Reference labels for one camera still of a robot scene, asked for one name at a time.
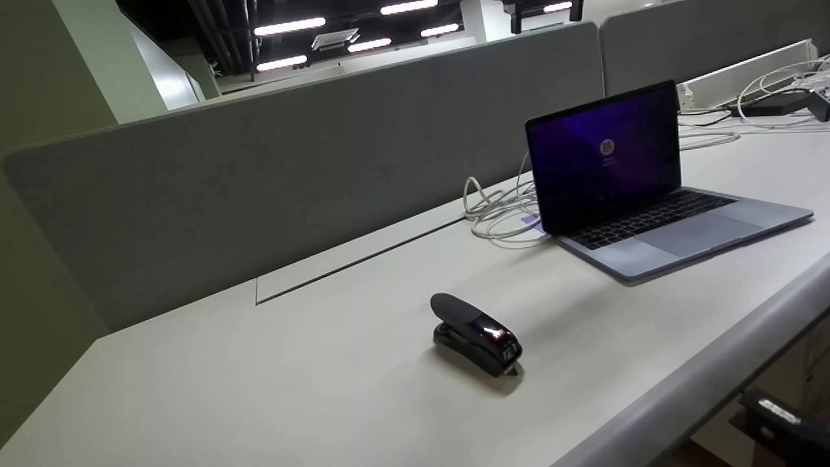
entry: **laptop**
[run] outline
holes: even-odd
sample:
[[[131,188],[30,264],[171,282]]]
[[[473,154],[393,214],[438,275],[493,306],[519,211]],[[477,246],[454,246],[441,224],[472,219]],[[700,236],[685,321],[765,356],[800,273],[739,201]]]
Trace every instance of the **laptop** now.
[[[682,188],[674,83],[525,123],[541,228],[620,282],[779,233],[809,211]]]

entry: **laptop charger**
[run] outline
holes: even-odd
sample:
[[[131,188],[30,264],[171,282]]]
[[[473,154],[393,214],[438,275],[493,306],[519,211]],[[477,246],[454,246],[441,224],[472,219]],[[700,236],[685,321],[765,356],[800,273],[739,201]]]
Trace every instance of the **laptop charger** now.
[[[817,123],[830,120],[830,98],[825,94],[809,94],[805,108]]]
[[[809,101],[811,101],[809,90],[783,90],[783,94],[750,101],[742,107],[742,111],[743,118],[778,118],[778,114],[792,114],[809,107]]]

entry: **purple screen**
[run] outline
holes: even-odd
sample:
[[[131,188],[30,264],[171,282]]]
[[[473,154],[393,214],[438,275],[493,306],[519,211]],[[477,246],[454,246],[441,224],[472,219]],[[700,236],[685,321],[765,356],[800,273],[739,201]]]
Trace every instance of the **purple screen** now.
[[[655,89],[525,124],[541,219],[565,225],[668,192],[668,118]]]

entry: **ceiling light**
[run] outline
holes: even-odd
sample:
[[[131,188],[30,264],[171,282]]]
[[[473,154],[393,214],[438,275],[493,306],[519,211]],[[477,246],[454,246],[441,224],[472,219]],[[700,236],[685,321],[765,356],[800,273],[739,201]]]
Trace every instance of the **ceiling light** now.
[[[444,24],[444,27],[434,27],[434,28],[423,28],[420,36],[441,36],[441,33],[451,33],[451,32],[459,32],[460,27],[459,24]]]
[[[327,27],[327,19],[315,16],[315,19],[302,19],[302,20],[259,27],[259,28],[254,28],[254,33],[257,36],[274,36],[274,33],[289,33],[289,32],[306,32],[306,28],[322,28],[322,27]]]
[[[302,64],[309,62],[306,54],[292,54],[292,58],[283,58],[283,60],[271,60],[271,62],[259,62],[257,71],[278,71],[278,68],[294,68],[294,64]]]
[[[393,2],[393,5],[383,5],[380,16],[397,16],[397,14],[409,14],[409,10],[425,10],[425,9],[434,9],[438,0],[411,0],[411,2]]]
[[[383,40],[374,40],[374,42],[358,42],[358,44],[349,44],[349,48],[346,48],[346,53],[349,53],[349,54],[355,54],[355,53],[363,53],[363,50],[380,50],[380,48],[385,48],[385,44],[392,44],[392,40],[389,40],[389,36],[383,36]]]
[[[573,9],[573,2],[552,2],[545,9],[545,14],[556,14],[556,10],[571,10],[571,9]]]

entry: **power strip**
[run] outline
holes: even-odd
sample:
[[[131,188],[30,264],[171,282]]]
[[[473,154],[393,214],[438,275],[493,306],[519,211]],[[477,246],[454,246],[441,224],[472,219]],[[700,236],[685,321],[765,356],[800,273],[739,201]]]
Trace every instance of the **power strip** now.
[[[696,76],[677,86],[678,111],[696,114],[696,111],[722,107],[733,101],[739,90],[743,90],[746,83],[754,81],[756,76],[792,64],[792,62],[809,62],[817,58],[820,53],[811,44],[811,40],[804,40],[804,42],[792,42],[779,50],[750,58],[743,62]]]

